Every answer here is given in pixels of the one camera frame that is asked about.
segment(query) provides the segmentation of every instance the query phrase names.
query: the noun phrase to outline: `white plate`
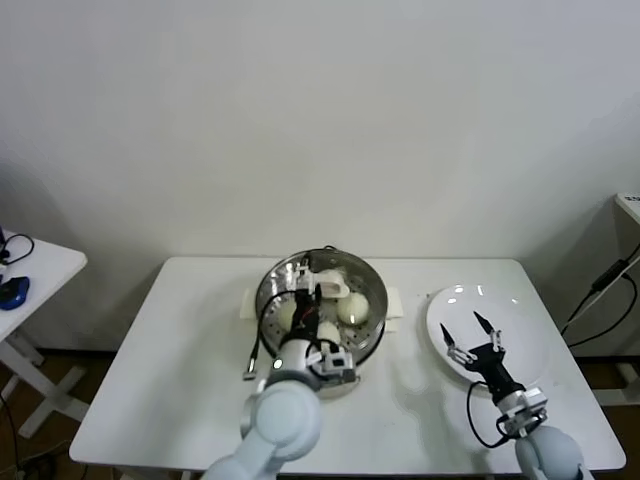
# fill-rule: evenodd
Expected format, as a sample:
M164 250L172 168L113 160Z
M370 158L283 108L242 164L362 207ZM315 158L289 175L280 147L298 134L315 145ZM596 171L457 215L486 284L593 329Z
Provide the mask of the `white plate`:
M447 357L442 323L456 345L470 350L488 343L473 312L476 311L491 322L493 328L502 330L502 345L507 353L504 365L516 382L525 386L535 383L547 368L548 346L545 335L535 328L525 306L512 295L486 285L454 285L441 290L427 310L427 332L438 354L460 376L470 382L482 380L478 373L465 370Z

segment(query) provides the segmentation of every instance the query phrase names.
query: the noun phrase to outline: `black cable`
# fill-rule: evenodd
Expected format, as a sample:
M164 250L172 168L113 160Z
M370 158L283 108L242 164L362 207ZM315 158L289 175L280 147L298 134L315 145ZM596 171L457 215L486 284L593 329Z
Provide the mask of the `black cable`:
M578 312L580 310L582 310L582 307L584 307L584 304L587 303L587 300L589 300L591 297L593 297L593 295L595 293L596 292L594 290L590 290L589 293L587 293L587 295L580 301L580 303L575 308L573 313L571 315L569 315L569 318L567 319L567 323L565 323L564 327L562 327L562 330L560 330L560 335L564 335L565 334L567 329L571 326L571 320L573 320L573 318L578 314Z
M13 423L13 416L11 415L11 410L9 410L7 401L4 399L1 393L0 400L2 400L2 404L4 405L4 408L7 412L7 417L9 417L9 424L11 425L11 435L13 436L13 456L15 458L16 470L20 470L20 457L18 456L18 436L16 435L16 427Z
M498 440L496 443L487 443L487 442L485 442L482 438L480 438L480 435L478 435L476 427L473 425L473 419L471 418L471 394L473 393L473 389L476 388L478 385L487 386L487 384L485 382L482 382L482 381L473 382L469 386L469 390L467 391L467 419L469 420L469 426L471 427L471 431L473 432L475 437L478 439L478 441L484 447L491 448L491 449L498 448L498 447L504 445L505 443L507 443L510 440L510 437L504 435L500 431L500 428L498 427L498 423L497 422L496 422L496 429L498 430L498 432L500 432L500 440Z
M2 248L0 249L0 259L7 258L9 256L9 253L7 251L7 245L11 243L11 240L14 240L16 238L24 238L25 240L27 240L29 242L29 250L24 255L18 258L14 258L13 260L2 260L2 263L4 265L12 265L14 263L17 263L20 260L24 260L25 258L27 258L29 255L33 253L33 249L36 246L33 241L33 238L31 238L29 235L26 235L24 233L16 233L14 235L11 235L9 238L5 240L4 244L2 245Z
M629 313L631 313L631 310L633 310L633 307L636 305L636 301L638 300L638 286L636 285L636 282L633 280L633 278L631 278L628 274L626 274L626 273L623 274L622 278L624 278L626 281L631 283L631 286L633 287L633 298L631 299L631 303L629 304L627 309L624 311L622 316L613 325L611 325L606 330L604 330L604 331L602 331L600 333L597 333L596 335L592 335L592 336L590 336L588 338L585 338L584 340L580 340L579 342L572 343L571 345L569 345L569 348L577 347L578 345L582 345L583 343L590 342L591 340L595 340L596 338L600 338L603 335L606 335L611 330L613 330L618 325L620 325L627 318Z
M625 258L625 261L629 261L631 260L633 257L636 256L636 253L638 253L638 251L640 251L640 243L638 245L636 245L636 248L633 249L633 252L631 252L631 255L629 255L627 258Z
M274 300L280 298L284 295L288 295L290 293L296 293L294 290L283 290L274 295L271 295L267 302L262 307L262 311L260 312L260 316L258 317L258 326L256 327L256 340L253 343L253 348L251 349L251 358L253 360L258 359L258 352L260 351L260 328L262 327L262 321L264 320L265 315L267 314L267 310L271 306Z

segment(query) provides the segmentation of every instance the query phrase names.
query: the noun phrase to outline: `white table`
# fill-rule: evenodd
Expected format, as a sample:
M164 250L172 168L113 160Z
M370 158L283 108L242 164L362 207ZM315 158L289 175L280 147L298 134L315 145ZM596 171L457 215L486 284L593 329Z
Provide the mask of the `white table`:
M270 258L172 258L149 292L76 438L84 463L204 470L240 442L241 381L255 323L239 319L246 288ZM457 283L512 292L549 332L539 382L550 424L572 435L589 468L625 464L600 406L524 270L513 260L397 260L371 264L400 291L405 318L364 365L362 383L324 403L316 448L285 472L320 474L505 474L519 472L513 445L487 450L465 415L466 385L445 373L420 336L427 294ZM261 352L261 364L268 355ZM497 409L474 399L481 434L495 438Z
M87 263L86 256L75 250L35 240L33 253L10 265L2 272L4 281L12 277L29 277L31 285L27 300L20 307L0 310L0 362L13 370L14 375L2 390L7 399L19 379L24 380L44 397L44 401L19 430L21 436L30 438L54 411L82 421L89 406L66 394L84 374L84 370L73 367L62 381L55 385L36 367L44 358L16 329L44 302L60 290ZM26 251L28 243L23 239L12 240L8 250L11 259Z

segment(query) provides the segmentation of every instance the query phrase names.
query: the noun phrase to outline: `white wall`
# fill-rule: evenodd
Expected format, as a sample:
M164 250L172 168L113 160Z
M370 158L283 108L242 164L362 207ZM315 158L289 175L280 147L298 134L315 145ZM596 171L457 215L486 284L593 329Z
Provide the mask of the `white wall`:
M3 2L3 222L90 260L30 332L116 348L166 257L325 243L516 257L563 317L617 255L607 199L640 190L639 18L599 0Z

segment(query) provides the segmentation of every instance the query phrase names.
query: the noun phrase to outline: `table leg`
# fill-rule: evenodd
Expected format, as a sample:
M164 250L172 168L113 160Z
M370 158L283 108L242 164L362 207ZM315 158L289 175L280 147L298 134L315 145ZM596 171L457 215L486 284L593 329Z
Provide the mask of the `table leg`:
M13 332L9 337L7 337L7 341L13 348L18 350L23 356L27 357L31 363L39 367L44 363L44 357L38 352L26 338L20 335L18 332Z
M594 390L598 403L602 407L621 407L640 405L640 377L630 363L619 363L616 368L627 382L625 388Z
M17 338L17 344L11 341L16 338ZM34 365L40 366L44 362L44 357L40 355L40 352L38 352L33 347L33 345L31 345L22 335L18 335L16 332L14 332L11 336L7 338L7 340L10 340L10 344L12 344L13 347L16 348L18 351L21 351L22 354L25 355L27 358L29 358L31 363L33 363ZM11 396L15 388L18 386L19 382L20 382L20 377L18 377L17 375L11 376L7 384L2 389L2 398L4 399L5 402L9 401L9 397Z
M118 467L118 470L124 474L120 480L171 480L166 471L156 468Z
M8 342L0 343L0 361L45 397L45 400L20 428L20 435L31 438L54 410L79 422L82 421L89 405L70 397L67 392L82 378L83 369L73 367L56 385Z

